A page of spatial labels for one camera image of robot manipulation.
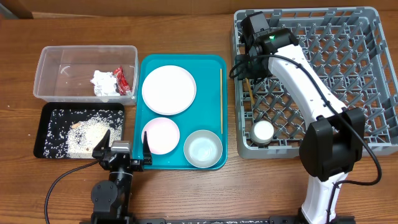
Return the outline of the red snack wrapper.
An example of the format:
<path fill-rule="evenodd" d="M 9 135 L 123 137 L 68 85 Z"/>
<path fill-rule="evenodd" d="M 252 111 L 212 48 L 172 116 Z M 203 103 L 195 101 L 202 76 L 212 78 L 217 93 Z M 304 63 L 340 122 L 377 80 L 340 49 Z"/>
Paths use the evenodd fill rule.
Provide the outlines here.
<path fill-rule="evenodd" d="M 121 96 L 124 95 L 129 95 L 132 93 L 131 88 L 126 80 L 126 77 L 124 75 L 124 70 L 122 67 L 117 68 L 114 72 L 113 75 L 116 78 L 116 83 L 118 87 L 118 92 Z"/>

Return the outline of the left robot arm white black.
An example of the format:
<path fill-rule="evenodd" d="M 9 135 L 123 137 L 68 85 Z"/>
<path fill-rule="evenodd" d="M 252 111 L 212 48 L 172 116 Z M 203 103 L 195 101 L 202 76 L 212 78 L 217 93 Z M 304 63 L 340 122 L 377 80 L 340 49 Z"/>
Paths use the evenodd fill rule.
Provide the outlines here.
<path fill-rule="evenodd" d="M 152 164 L 147 136 L 144 135 L 144 158 L 132 158 L 130 141 L 110 143 L 110 131 L 94 147 L 92 156 L 99 165 L 109 171 L 109 179 L 95 184 L 91 191 L 93 202 L 92 223 L 137 223 L 129 212 L 131 186 L 134 172 L 142 172 L 145 165 Z"/>

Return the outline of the white napkin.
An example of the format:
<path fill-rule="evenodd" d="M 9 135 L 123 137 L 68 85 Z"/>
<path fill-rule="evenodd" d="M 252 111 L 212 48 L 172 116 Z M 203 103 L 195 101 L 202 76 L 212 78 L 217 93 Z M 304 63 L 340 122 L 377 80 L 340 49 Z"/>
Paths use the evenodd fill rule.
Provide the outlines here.
<path fill-rule="evenodd" d="M 96 96 L 120 96 L 117 91 L 117 79 L 112 72 L 95 70 L 90 82 L 94 84 Z"/>

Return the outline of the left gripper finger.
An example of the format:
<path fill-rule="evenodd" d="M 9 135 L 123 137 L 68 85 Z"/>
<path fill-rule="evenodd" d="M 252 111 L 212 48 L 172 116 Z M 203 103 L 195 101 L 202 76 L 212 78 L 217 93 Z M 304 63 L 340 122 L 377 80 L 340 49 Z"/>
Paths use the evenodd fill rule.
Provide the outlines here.
<path fill-rule="evenodd" d="M 147 140 L 147 131 L 144 131 L 143 156 L 144 156 L 144 165 L 151 166 L 152 165 L 152 154 L 151 154 L 150 147 L 149 147 L 148 140 Z"/>
<path fill-rule="evenodd" d="M 95 159 L 101 159 L 105 152 L 110 149 L 109 140 L 110 140 L 111 131 L 107 130 L 103 138 L 100 142 L 93 148 L 92 157 Z"/>

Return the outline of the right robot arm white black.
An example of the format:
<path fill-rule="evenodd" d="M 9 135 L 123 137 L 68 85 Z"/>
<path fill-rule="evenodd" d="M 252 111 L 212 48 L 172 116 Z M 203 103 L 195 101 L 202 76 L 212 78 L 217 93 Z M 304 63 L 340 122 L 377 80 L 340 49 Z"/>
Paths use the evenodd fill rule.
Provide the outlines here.
<path fill-rule="evenodd" d="M 305 201 L 296 223 L 354 223 L 339 217 L 335 207 L 343 184 L 370 186 L 380 182 L 381 165 L 364 141 L 365 115 L 349 109 L 320 80 L 305 58 L 290 29 L 272 30 L 262 11 L 241 21 L 245 53 L 236 56 L 230 78 L 256 83 L 276 76 L 298 106 L 306 125 L 299 147 L 302 165 L 309 174 Z M 349 180 L 349 172 L 367 151 L 376 165 L 370 182 Z"/>

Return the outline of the wooden chopstick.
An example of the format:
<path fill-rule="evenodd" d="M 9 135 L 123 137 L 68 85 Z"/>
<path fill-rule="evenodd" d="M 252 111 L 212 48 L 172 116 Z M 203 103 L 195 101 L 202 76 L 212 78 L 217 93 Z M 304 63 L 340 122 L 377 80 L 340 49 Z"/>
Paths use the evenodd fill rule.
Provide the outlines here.
<path fill-rule="evenodd" d="M 249 97 L 250 97 L 250 100 L 251 100 L 251 104 L 254 105 L 255 104 L 255 100 L 254 100 L 252 88 L 251 88 L 251 85 L 250 85 L 250 81 L 249 81 L 248 78 L 246 78 L 245 81 L 246 81 L 246 85 L 248 87 L 248 92 L 249 92 Z"/>
<path fill-rule="evenodd" d="M 223 69 L 220 69 L 220 129 L 223 134 Z"/>

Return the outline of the grey bowl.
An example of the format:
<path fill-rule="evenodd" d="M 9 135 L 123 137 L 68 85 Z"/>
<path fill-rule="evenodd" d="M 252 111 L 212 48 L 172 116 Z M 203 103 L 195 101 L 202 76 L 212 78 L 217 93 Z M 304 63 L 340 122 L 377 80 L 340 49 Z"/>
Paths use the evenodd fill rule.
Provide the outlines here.
<path fill-rule="evenodd" d="M 183 153 L 192 166 L 207 169 L 221 159 L 223 145 L 215 133 L 202 129 L 192 132 L 186 138 Z"/>

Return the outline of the white cup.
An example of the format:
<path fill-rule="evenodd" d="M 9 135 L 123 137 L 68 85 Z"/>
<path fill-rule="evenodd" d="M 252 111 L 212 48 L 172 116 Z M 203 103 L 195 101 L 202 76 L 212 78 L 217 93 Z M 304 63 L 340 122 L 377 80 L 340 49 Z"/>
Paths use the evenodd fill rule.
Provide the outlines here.
<path fill-rule="evenodd" d="M 250 130 L 251 141 L 256 144 L 269 144 L 274 137 L 274 127 L 268 121 L 254 123 Z"/>

